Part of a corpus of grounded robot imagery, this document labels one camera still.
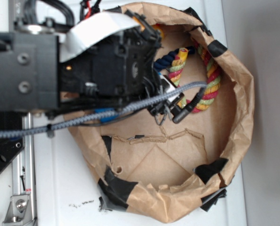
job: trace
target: brown paper bag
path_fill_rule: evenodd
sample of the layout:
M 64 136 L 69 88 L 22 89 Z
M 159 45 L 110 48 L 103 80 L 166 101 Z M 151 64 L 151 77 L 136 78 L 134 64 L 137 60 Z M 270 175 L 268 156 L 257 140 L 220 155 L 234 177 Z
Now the brown paper bag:
M 165 33 L 157 57 L 193 45 L 194 38 L 222 68 L 219 94 L 204 112 L 162 126 L 147 110 L 102 127 L 70 128 L 101 189 L 103 207 L 173 222 L 224 194 L 251 143 L 253 77 L 191 9 L 185 12 L 151 3 L 112 9 L 144 14 Z M 188 56 L 181 84 L 206 81 L 198 54 Z M 194 96 L 198 90 L 184 93 Z M 78 112 L 66 119 L 83 116 Z

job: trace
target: white wall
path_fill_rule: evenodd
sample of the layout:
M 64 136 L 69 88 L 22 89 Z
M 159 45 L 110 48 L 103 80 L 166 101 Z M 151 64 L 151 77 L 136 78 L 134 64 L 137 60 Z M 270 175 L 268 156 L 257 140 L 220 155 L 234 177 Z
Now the white wall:
M 253 142 L 242 166 L 249 226 L 280 226 L 280 0 L 222 0 L 228 48 L 255 78 Z

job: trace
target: navy blue rope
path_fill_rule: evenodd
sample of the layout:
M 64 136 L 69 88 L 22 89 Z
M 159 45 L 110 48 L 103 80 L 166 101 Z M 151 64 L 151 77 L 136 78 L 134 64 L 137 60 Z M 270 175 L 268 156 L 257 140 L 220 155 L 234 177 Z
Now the navy blue rope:
M 188 49 L 188 54 L 194 54 L 196 52 L 196 49 L 193 46 L 188 46 L 188 47 L 186 47 L 186 49 Z M 167 55 L 156 60 L 154 62 L 154 69 L 157 72 L 160 72 L 161 70 L 170 66 L 172 64 L 172 62 L 174 61 L 174 58 L 178 54 L 178 52 L 179 52 L 179 49 L 176 49 L 175 51 L 170 51 Z

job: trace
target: multicolored rope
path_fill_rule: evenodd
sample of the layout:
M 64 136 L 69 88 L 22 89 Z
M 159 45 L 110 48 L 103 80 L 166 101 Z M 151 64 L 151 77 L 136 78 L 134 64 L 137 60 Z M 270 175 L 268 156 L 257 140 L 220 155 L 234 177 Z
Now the multicolored rope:
M 192 41 L 194 42 L 194 46 L 201 56 L 207 70 L 207 88 L 200 102 L 192 110 L 192 113 L 198 113 L 206 110 L 214 102 L 214 99 L 218 95 L 222 69 L 201 44 L 194 39 L 192 39 Z M 169 52 L 161 59 L 156 60 L 154 62 L 154 68 L 156 71 L 160 72 L 161 70 L 171 66 L 169 68 L 170 73 L 168 77 L 178 87 L 181 79 L 181 73 L 186 64 L 187 55 L 193 54 L 194 52 L 195 49 L 193 47 L 176 49 L 175 51 Z M 190 100 L 183 98 L 178 105 L 180 108 L 184 108 L 188 103 L 190 103 Z
M 201 44 L 194 39 L 192 39 L 192 41 L 194 42 L 194 46 L 201 56 L 207 70 L 207 88 L 202 99 L 192 111 L 192 113 L 198 113 L 206 110 L 214 102 L 214 99 L 218 95 L 218 89 L 221 85 L 220 81 L 222 69 Z
M 188 49 L 180 48 L 178 54 L 175 56 L 175 59 L 172 61 L 172 66 L 169 68 L 169 79 L 175 84 L 175 86 L 179 87 L 182 71 L 186 64 L 186 59 L 188 55 Z M 179 101 L 178 106 L 180 108 L 184 108 L 187 104 L 186 97 L 183 97 L 182 100 Z

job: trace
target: gray braided cable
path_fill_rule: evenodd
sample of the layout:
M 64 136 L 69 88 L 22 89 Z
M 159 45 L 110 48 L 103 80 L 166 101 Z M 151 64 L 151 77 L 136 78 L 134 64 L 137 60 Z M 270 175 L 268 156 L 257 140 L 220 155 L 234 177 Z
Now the gray braided cable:
M 157 104 L 159 102 L 165 101 L 168 98 L 176 96 L 188 89 L 192 89 L 195 87 L 204 87 L 205 88 L 206 86 L 207 86 L 206 82 L 202 82 L 202 81 L 191 82 L 184 86 L 178 87 L 177 89 L 175 89 L 174 91 L 171 91 L 169 93 L 131 103 L 131 104 L 127 105 L 126 107 L 124 107 L 120 112 L 117 112 L 115 110 L 109 110 L 109 111 L 105 111 L 105 112 L 89 114 L 89 115 L 86 115 L 83 117 L 56 123 L 53 125 L 41 126 L 41 127 L 36 127 L 36 128 L 32 128 L 32 129 L 0 130 L 0 138 L 16 138 L 16 137 L 34 135 L 34 134 L 38 134 L 38 133 L 45 133 L 45 132 L 54 131 L 57 129 L 65 129 L 65 128 L 68 128 L 71 126 L 78 126 L 87 121 L 94 121 L 94 120 L 100 120 L 103 118 L 108 118 L 108 117 L 113 117 L 113 116 L 120 116 L 120 115 L 123 115 L 126 113 L 135 112 L 137 110 L 140 110 L 140 109 L 146 108 L 148 106 Z

